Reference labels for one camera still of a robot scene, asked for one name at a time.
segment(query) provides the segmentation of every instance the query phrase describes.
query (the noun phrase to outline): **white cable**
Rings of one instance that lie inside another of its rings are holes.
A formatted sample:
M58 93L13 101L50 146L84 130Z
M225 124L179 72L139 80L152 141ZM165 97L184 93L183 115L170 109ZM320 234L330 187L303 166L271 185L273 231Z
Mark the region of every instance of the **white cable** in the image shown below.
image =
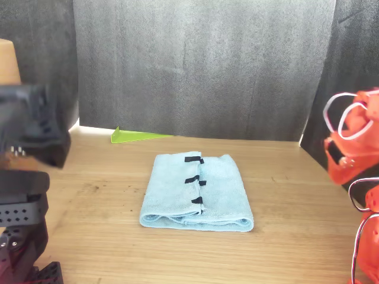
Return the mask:
M355 202L354 202L354 199L353 199L353 196L351 195L351 188L353 187L353 185L356 185L357 183L360 183L360 182L379 182L379 177L366 177L364 179L357 179L355 180L354 182L351 183L351 185L349 186L349 190L348 190L348 193L349 193L349 197L351 199L351 202L353 203L354 207L359 211L359 212L370 212L371 209L370 208L359 208Z
M365 91L366 96L379 95L379 90Z
M353 257L351 261L351 283L353 284L355 283L355 262L356 262L356 257L358 255L358 247L359 247L359 241L361 239L362 230L365 227L365 224L367 223L367 221L375 217L379 217L379 213L373 213L372 215L364 219L361 225L359 226L358 231L356 232L355 242L354 242L354 252L353 252Z
M332 124L330 123L329 117L328 117L328 115L327 115L327 111L329 110L330 105L332 104L332 102L333 102L336 98L339 98L340 96L356 96L356 94L354 94L354 93L338 93L338 94L332 96L332 97L328 100L328 102L326 103L326 105L325 105L325 107L324 107L323 115L324 115L324 120L325 120L326 126L328 127L328 129L329 129L330 132L334 132L334 129L333 129Z
M361 102L355 102L354 104L351 104L350 106L348 106L346 108L346 110L343 112L342 116L341 116L341 120L339 121L339 124L338 124L338 134L341 136L342 139L345 139L345 140L353 140L353 139L356 139L357 137L361 136L363 133L365 133L371 126L372 124L374 123L373 120L370 120L366 126L364 128L362 128L362 130L358 131L357 133L349 136L349 137L344 137L342 135L342 127L343 127L343 124L345 122L345 119L346 117L348 116L349 112L355 108L355 107L363 107L364 109L367 110L367 107L362 104Z

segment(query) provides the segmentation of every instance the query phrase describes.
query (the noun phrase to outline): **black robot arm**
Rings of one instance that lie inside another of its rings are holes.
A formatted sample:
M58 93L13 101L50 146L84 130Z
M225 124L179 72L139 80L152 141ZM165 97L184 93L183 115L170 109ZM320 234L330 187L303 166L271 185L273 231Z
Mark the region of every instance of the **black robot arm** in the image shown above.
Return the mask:
M55 97L45 86L0 86L0 161L7 154L33 156L63 167L70 136ZM34 262L44 252L48 235L45 214L47 173L0 170L0 283L63 283L58 262L43 270Z

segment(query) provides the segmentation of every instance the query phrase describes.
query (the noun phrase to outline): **wooden table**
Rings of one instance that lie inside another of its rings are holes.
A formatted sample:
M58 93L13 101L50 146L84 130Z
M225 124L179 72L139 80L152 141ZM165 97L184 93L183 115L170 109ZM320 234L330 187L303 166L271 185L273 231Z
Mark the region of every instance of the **wooden table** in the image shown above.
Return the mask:
M233 157L254 215L251 232L139 224L155 156L191 150ZM111 144L108 135L74 132L65 168L48 172L50 239L36 264L60 261L65 284L336 284L349 278L361 214L298 143L169 137Z

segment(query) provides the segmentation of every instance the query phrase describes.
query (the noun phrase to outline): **green plastic piece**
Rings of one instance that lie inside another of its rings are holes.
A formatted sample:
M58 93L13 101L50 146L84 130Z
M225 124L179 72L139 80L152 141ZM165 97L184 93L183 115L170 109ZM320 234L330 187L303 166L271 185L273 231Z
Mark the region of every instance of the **green plastic piece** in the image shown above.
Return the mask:
M113 144L115 144L115 143L123 143L123 142L131 142L131 141L139 141L139 140L163 138L163 137L171 137L171 136L173 135L120 130L120 127L118 126L112 134L111 141Z

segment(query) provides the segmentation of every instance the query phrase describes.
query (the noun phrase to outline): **light blue towel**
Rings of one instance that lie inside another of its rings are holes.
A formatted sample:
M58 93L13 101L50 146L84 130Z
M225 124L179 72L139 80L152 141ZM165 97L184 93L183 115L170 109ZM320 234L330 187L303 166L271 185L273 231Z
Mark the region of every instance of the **light blue towel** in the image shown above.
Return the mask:
M188 152L155 158L141 225L202 231L253 228L253 214L233 159L224 155L185 162L186 157L200 156L200 152Z

